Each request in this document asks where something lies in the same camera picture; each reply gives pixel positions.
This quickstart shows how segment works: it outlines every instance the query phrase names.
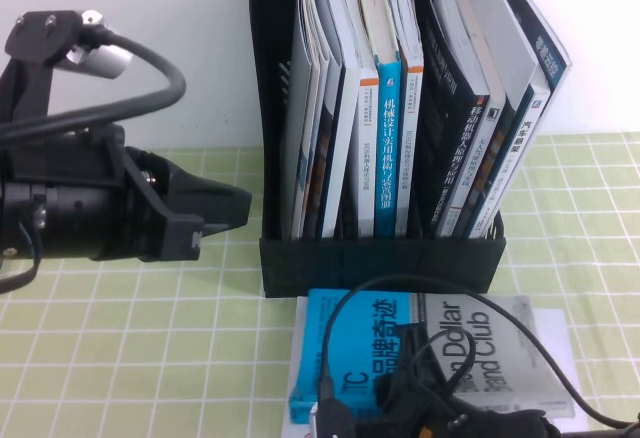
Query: book stand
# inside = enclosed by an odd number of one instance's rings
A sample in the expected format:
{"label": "book stand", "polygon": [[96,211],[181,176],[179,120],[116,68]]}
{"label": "book stand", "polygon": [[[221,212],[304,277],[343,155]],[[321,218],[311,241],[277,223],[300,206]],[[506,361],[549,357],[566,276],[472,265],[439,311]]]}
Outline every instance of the book stand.
{"label": "book stand", "polygon": [[[250,0],[251,30],[264,140],[264,205],[260,257],[267,298],[304,296],[311,288],[353,288],[388,274],[434,276],[488,291],[506,246],[500,214],[486,239],[423,237],[413,206],[406,239],[283,240],[280,232],[280,139],[286,117],[283,91],[296,0]],[[418,22],[427,0],[416,0]],[[441,290],[415,281],[385,290]]]}

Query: black book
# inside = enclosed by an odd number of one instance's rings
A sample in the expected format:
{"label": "black book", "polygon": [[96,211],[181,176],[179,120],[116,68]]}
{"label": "black book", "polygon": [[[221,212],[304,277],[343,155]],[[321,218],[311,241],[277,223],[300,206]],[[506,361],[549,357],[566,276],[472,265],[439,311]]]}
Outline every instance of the black book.
{"label": "black book", "polygon": [[423,232],[434,235],[489,95],[474,91],[465,78],[449,49],[433,0],[426,8],[422,32],[426,86],[420,102],[414,183]]}

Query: book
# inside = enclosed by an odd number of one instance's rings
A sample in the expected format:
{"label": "book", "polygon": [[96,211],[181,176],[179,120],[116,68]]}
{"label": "book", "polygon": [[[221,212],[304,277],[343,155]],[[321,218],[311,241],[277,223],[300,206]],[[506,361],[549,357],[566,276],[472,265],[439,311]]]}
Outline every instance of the book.
{"label": "book", "polygon": [[484,39],[482,29],[476,20],[471,3],[469,0],[453,0],[451,3],[450,0],[450,4],[451,6],[457,7],[462,25],[478,57],[479,65],[482,68],[482,73],[489,87],[489,101],[480,119],[476,136],[462,165],[462,172],[458,176],[451,197],[438,223],[436,236],[439,237],[449,237],[453,234],[460,212],[471,191],[473,180],[476,177],[482,158],[488,149],[491,137],[495,131],[498,118],[501,116],[506,103],[504,87],[500,81],[500,76],[496,70],[489,47]]}
{"label": "book", "polygon": [[512,128],[517,126],[514,123],[523,117],[522,110],[520,116],[517,117],[516,113],[538,68],[533,50],[524,38],[506,0],[470,0],[470,2],[493,56],[507,102],[458,217],[453,232],[453,236],[456,237],[469,236],[470,228],[475,223],[479,208],[491,185],[492,173],[495,176],[496,167],[502,161],[505,148],[512,134],[515,133],[515,130],[512,132]]}
{"label": "book", "polygon": [[339,62],[341,72],[337,83],[327,82],[329,93],[333,95],[335,92],[335,108],[333,113],[330,109],[324,113],[323,109],[320,117],[316,164],[312,172],[312,191],[303,234],[310,238],[331,238],[335,232],[342,195],[361,67],[345,0],[316,0],[316,6],[331,53]]}
{"label": "book", "polygon": [[331,56],[327,37],[325,36],[320,24],[315,0],[300,0],[300,2],[302,3],[302,8],[304,10],[303,23],[305,24],[307,34],[306,41],[312,55],[314,56],[314,60],[317,60],[317,64],[319,65],[319,76],[317,94],[315,93],[314,87],[314,93],[309,93],[309,102],[307,103],[308,110],[305,112],[298,169],[293,192],[293,210],[290,229],[287,223],[286,229],[283,230],[283,236],[286,237],[290,233],[291,239],[299,239],[302,237],[304,217],[311,182],[311,170],[315,163],[315,147],[318,138],[318,127],[322,112],[327,76],[329,76],[329,79],[331,80],[337,80],[339,77],[339,68],[335,59]]}
{"label": "book", "polygon": [[389,0],[402,59],[395,235],[406,236],[424,56],[413,0]]}
{"label": "book", "polygon": [[538,123],[550,89],[507,1],[470,1],[513,107],[500,118],[481,171],[476,176],[474,189],[467,199],[465,218],[468,219],[466,222],[458,220],[462,236],[480,238],[497,212],[500,196]]}
{"label": "book", "polygon": [[[309,293],[300,367],[289,398],[292,423],[309,423],[310,410],[317,400],[318,357],[325,325],[345,293],[322,289]],[[568,334],[564,319],[547,320],[544,329],[537,327],[527,297],[487,297],[513,313],[536,335],[540,332],[543,342],[545,335]],[[562,310],[557,311],[563,318]],[[355,295],[338,316],[330,342],[336,398],[357,417],[379,416],[375,380],[395,370],[399,339],[393,328],[410,323],[425,323],[428,336],[462,327],[476,337],[478,355],[455,392],[457,398],[499,412],[537,408],[554,420],[574,416],[571,398],[538,351],[517,328],[484,304],[466,295],[364,291]],[[569,343],[564,346],[562,351],[555,347],[549,351],[554,355],[565,352],[570,357]],[[434,343],[433,352],[445,378],[464,360],[467,349],[456,331]],[[573,360],[565,363],[572,366]]]}
{"label": "book", "polygon": [[402,66],[388,1],[360,0],[360,7],[380,78],[374,235],[392,238],[395,234]]}
{"label": "book", "polygon": [[[300,359],[302,358],[302,342],[304,339],[304,327],[307,319],[307,298],[298,297],[296,301],[296,321],[293,327],[293,339],[291,341],[291,357],[289,359],[289,374],[287,376],[287,396],[291,396],[298,377]],[[305,423],[295,424],[291,421],[289,407],[285,407],[282,416],[282,438],[311,438],[309,418]]]}
{"label": "book", "polygon": [[296,0],[287,93],[287,115],[282,138],[280,215],[282,236],[289,237],[294,219],[297,175],[303,165],[301,141],[305,123],[314,119],[320,87],[320,63],[313,40],[308,36],[306,3]]}
{"label": "book", "polygon": [[468,41],[466,33],[456,33],[444,14],[440,19],[437,1],[428,2],[424,25],[426,86],[413,181],[423,233],[435,235],[489,100],[489,90],[481,74],[463,69],[454,56],[458,41],[465,37]]}
{"label": "book", "polygon": [[[547,105],[543,109],[542,116],[540,117],[540,122],[542,122],[545,119],[548,110],[553,106],[556,98],[559,96],[558,92],[569,75],[572,68],[571,59],[558,36],[555,34],[544,16],[539,12],[532,0],[507,0],[507,2],[518,20],[529,44],[533,48],[533,51],[538,58],[538,63],[542,68],[547,79],[547,84],[550,88],[549,100],[547,101]],[[524,163],[526,160],[527,154],[531,149],[531,145],[535,142],[540,129],[540,124],[534,128],[527,146],[524,147],[517,166]],[[498,199],[492,214],[487,220],[485,230],[481,232],[483,236],[486,235],[489,225],[493,222],[495,215],[500,209],[500,205],[507,194],[506,191],[511,187],[511,182],[515,176],[515,172],[511,173],[509,176],[505,186],[505,191]]]}
{"label": "book", "polygon": [[358,237],[372,237],[375,211],[378,88],[380,79],[369,47],[358,0],[346,0],[362,65],[356,117],[348,158],[348,181]]}

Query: white wall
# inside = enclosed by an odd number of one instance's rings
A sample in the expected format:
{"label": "white wall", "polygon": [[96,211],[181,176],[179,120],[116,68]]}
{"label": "white wall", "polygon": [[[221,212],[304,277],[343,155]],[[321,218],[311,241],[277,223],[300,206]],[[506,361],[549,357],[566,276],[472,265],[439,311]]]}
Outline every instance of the white wall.
{"label": "white wall", "polygon": [[[260,115],[249,0],[0,0],[0,42],[16,18],[35,10],[94,8],[117,31],[173,61],[188,91],[176,106],[126,124],[141,147],[258,145]],[[0,70],[7,62],[0,52]],[[51,111],[108,102],[164,86],[136,62],[115,81],[58,72]]]}
{"label": "white wall", "polygon": [[[636,111],[638,0],[534,0],[574,62],[550,110],[548,133],[640,130]],[[101,11],[121,33],[174,61],[189,90],[169,110],[127,123],[141,147],[261,143],[248,0],[0,0],[0,41],[17,16],[43,9]],[[0,58],[0,67],[6,59]],[[52,111],[107,102],[161,86],[139,62],[116,81],[58,73]]]}
{"label": "white wall", "polygon": [[573,61],[546,133],[640,130],[640,0],[533,0]]}

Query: cable connector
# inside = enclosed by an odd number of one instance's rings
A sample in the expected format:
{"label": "cable connector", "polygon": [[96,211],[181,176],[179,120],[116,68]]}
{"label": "cable connector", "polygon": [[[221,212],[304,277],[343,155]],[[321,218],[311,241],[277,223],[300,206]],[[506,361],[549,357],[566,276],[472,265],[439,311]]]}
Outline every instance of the cable connector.
{"label": "cable connector", "polygon": [[347,405],[335,398],[318,403],[312,421],[315,438],[356,438],[356,419]]}
{"label": "cable connector", "polygon": [[79,44],[95,49],[108,45],[114,36],[113,31],[104,25],[85,25],[80,32]]}

